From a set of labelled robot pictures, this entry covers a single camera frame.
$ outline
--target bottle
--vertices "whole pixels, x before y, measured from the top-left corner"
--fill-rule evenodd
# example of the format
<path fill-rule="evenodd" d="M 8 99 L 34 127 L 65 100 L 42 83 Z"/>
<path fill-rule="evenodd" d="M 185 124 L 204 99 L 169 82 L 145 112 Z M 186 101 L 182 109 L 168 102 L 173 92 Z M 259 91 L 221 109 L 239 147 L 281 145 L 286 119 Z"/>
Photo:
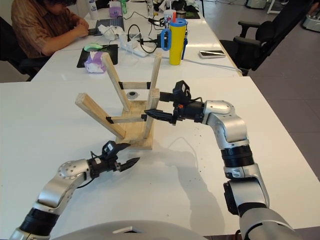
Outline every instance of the bottle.
<path fill-rule="evenodd" d="M 146 6 L 148 10 L 148 17 L 154 17 L 154 1 L 153 0 L 146 0 Z"/>
<path fill-rule="evenodd" d="M 95 0 L 87 0 L 88 11 L 92 20 L 99 19 L 98 9 Z"/>
<path fill-rule="evenodd" d="M 126 4 L 126 0 L 120 0 L 121 3 L 121 8 L 122 8 L 122 13 L 126 14 L 127 13 L 127 4 Z"/>

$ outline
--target blue bottle handle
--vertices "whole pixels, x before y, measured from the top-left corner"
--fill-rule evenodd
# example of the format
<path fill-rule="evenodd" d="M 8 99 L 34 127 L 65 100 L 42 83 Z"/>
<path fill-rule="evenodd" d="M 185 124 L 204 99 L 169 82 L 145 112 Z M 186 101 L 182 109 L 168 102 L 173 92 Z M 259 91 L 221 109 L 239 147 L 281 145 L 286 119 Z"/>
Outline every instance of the blue bottle handle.
<path fill-rule="evenodd" d="M 165 33 L 168 33 L 168 46 L 165 47 Z M 161 48 L 165 51 L 168 51 L 171 48 L 171 31 L 168 28 L 165 28 L 161 32 Z"/>

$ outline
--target power strip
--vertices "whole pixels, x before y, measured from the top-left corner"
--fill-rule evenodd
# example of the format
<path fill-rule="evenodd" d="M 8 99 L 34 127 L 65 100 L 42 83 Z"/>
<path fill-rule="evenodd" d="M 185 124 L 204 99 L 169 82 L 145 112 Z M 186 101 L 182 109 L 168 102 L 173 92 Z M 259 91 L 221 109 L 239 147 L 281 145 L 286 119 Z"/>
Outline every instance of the power strip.
<path fill-rule="evenodd" d="M 123 44 L 122 42 L 120 43 L 120 47 L 123 50 L 127 50 L 129 53 L 134 53 L 135 55 L 138 55 L 141 58 L 145 58 L 146 56 L 149 55 L 149 53 L 145 52 L 142 47 L 140 46 L 139 42 L 137 40 L 131 40 L 127 42 L 126 44 Z M 148 51 L 152 52 L 152 48 L 148 46 L 143 46 L 143 48 Z"/>

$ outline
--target computer mouse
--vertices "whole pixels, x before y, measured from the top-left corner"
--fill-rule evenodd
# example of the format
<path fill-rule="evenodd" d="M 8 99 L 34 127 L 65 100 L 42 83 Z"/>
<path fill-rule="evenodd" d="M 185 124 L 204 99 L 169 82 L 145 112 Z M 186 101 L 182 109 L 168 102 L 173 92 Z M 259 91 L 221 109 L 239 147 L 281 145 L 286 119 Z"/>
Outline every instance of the computer mouse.
<path fill-rule="evenodd" d="M 83 49 L 84 49 L 86 52 L 96 52 L 96 51 L 98 51 L 98 50 L 100 50 L 100 49 L 102 49 L 102 48 L 103 48 L 103 46 L 101 46 L 100 44 L 97 44 L 97 43 L 89 43 L 89 44 L 85 45 Z"/>

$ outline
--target tissue box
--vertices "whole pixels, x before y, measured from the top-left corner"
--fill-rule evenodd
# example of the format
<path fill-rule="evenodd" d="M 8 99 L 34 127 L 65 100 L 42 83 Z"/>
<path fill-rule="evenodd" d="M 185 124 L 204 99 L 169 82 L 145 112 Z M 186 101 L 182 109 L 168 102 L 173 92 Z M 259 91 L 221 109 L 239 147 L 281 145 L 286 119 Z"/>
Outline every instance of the tissue box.
<path fill-rule="evenodd" d="M 110 1 L 109 5 L 109 14 L 111 18 L 122 16 L 121 3 L 119 1 Z"/>
<path fill-rule="evenodd" d="M 119 16 L 122 16 L 121 7 L 120 6 L 110 7 L 109 14 L 111 18 L 117 18 Z"/>
<path fill-rule="evenodd" d="M 102 62 L 102 57 L 107 54 L 103 51 L 91 51 L 84 63 L 85 70 L 89 74 L 102 74 L 106 71 L 106 67 Z"/>

